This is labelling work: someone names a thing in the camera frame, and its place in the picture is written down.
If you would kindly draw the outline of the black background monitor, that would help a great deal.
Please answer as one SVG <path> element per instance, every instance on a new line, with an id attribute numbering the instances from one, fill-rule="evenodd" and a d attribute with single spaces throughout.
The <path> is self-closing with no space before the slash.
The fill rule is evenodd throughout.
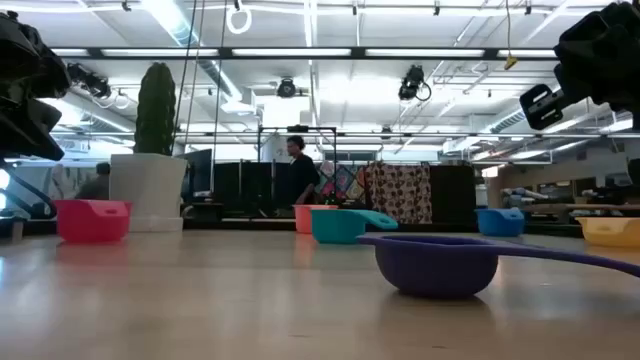
<path id="1" fill-rule="evenodd" d="M 187 168 L 181 185 L 181 198 L 183 201 L 190 201 L 199 193 L 209 193 L 211 191 L 212 157 L 213 152 L 211 149 L 177 155 L 177 158 L 187 161 Z"/>

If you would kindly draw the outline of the orange measuring cup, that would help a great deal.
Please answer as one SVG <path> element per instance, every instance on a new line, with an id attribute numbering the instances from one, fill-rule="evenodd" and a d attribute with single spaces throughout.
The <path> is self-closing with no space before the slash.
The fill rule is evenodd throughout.
<path id="1" fill-rule="evenodd" d="M 295 225 L 296 231 L 302 234 L 310 234 L 312 232 L 312 210 L 329 210 L 337 209 L 336 205 L 318 205 L 318 204 L 303 204 L 294 206 Z"/>

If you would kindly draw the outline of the dark indigo measuring cup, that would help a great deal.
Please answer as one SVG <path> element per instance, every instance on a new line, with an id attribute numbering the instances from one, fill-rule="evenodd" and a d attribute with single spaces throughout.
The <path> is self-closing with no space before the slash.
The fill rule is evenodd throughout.
<path id="1" fill-rule="evenodd" d="M 601 256 L 465 237 L 362 235 L 374 247 L 382 276 L 400 292 L 433 299 L 464 299 L 493 280 L 502 256 L 591 265 L 640 278 L 640 266 Z"/>

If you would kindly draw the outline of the black partition panel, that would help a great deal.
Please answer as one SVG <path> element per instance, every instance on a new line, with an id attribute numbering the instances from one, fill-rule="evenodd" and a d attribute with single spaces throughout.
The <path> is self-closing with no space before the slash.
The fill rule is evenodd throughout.
<path id="1" fill-rule="evenodd" d="M 470 166 L 430 168 L 432 222 L 475 224 L 475 175 Z"/>

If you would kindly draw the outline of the colourful patchwork quilt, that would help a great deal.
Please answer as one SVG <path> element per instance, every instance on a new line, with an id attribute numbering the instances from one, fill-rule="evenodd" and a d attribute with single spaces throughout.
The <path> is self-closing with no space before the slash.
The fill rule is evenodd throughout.
<path id="1" fill-rule="evenodd" d="M 316 163 L 315 167 L 319 175 L 319 184 L 315 187 L 318 204 L 357 209 L 366 207 L 364 165 L 324 161 Z"/>

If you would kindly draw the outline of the red measuring cup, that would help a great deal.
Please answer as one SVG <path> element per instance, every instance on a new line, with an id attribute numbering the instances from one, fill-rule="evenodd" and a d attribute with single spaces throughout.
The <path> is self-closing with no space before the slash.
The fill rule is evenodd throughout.
<path id="1" fill-rule="evenodd" d="M 132 204 L 113 200 L 55 200 L 57 234 L 68 244 L 121 242 L 129 233 Z"/>

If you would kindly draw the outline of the teal measuring cup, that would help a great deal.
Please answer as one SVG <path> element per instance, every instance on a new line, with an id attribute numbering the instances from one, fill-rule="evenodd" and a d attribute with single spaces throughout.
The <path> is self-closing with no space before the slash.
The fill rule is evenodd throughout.
<path id="1" fill-rule="evenodd" d="M 311 232 L 320 244 L 353 245 L 366 233 L 366 226 L 394 230 L 398 223 L 372 210 L 325 209 L 311 211 Z"/>

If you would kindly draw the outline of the black folding partition screen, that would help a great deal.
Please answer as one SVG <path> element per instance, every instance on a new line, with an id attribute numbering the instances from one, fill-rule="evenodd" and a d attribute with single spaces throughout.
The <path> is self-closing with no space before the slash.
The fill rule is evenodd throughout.
<path id="1" fill-rule="evenodd" d="M 289 165 L 241 161 L 213 168 L 214 200 L 226 216 L 269 218 L 293 204 Z"/>

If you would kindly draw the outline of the black aluminium table frame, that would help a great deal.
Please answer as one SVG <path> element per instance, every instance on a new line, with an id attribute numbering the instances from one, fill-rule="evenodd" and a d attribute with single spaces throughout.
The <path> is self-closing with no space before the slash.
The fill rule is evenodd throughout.
<path id="1" fill-rule="evenodd" d="M 31 227 L 38 229 L 49 230 L 56 232 L 56 217 L 52 220 L 37 220 L 30 221 L 28 223 Z M 275 221 L 273 219 L 265 221 L 198 221 L 189 220 L 186 225 L 183 225 L 183 229 L 227 229 L 227 230 L 261 230 L 261 231 L 273 231 L 273 230 L 295 230 L 295 220 L 287 221 Z M 383 231 L 412 231 L 412 232 L 454 232 L 454 233 L 477 233 L 480 232 L 475 224 L 398 224 L 398 228 L 394 230 Z"/>

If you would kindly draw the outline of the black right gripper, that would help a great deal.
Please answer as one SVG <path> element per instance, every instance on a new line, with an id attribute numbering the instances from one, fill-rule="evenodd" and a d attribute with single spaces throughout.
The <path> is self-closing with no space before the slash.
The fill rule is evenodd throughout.
<path id="1" fill-rule="evenodd" d="M 614 111 L 640 113 L 640 2 L 611 3 L 559 37 L 554 73 L 561 88 L 538 84 L 519 98 L 529 127 L 544 130 L 563 109 L 589 97 Z"/>

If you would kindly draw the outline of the yellow measuring cup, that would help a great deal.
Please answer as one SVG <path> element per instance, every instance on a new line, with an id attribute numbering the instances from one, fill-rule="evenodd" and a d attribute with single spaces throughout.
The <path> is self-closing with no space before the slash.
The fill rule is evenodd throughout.
<path id="1" fill-rule="evenodd" d="M 640 248 L 640 217 L 577 217 L 576 220 L 589 245 Z"/>

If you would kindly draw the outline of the white plant pot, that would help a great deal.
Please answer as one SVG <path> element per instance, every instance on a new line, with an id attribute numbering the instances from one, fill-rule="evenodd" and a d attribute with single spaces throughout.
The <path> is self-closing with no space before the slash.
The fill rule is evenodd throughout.
<path id="1" fill-rule="evenodd" d="M 182 230 L 185 159 L 152 153 L 116 154 L 110 165 L 110 199 L 132 205 L 131 232 Z"/>

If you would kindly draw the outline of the blue measuring cup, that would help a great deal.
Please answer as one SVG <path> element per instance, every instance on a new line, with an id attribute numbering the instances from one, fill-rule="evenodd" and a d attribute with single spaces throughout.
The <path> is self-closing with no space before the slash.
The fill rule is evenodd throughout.
<path id="1" fill-rule="evenodd" d="M 475 210 L 477 226 L 485 236 L 517 237 L 524 232 L 525 217 L 518 208 Z"/>

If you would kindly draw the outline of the leaf pattern curtain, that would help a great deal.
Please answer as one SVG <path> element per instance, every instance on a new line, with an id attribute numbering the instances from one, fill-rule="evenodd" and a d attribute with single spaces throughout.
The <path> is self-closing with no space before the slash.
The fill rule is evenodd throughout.
<path id="1" fill-rule="evenodd" d="M 78 168 L 54 165 L 49 173 L 48 195 L 52 200 L 72 199 L 81 186 Z"/>

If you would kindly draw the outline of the brown dotted cloth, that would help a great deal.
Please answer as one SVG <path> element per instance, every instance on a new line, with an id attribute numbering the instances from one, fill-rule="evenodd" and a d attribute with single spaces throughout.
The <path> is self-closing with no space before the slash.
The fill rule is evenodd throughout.
<path id="1" fill-rule="evenodd" d="M 431 172 L 428 165 L 374 162 L 364 168 L 369 207 L 399 224 L 432 222 Z"/>

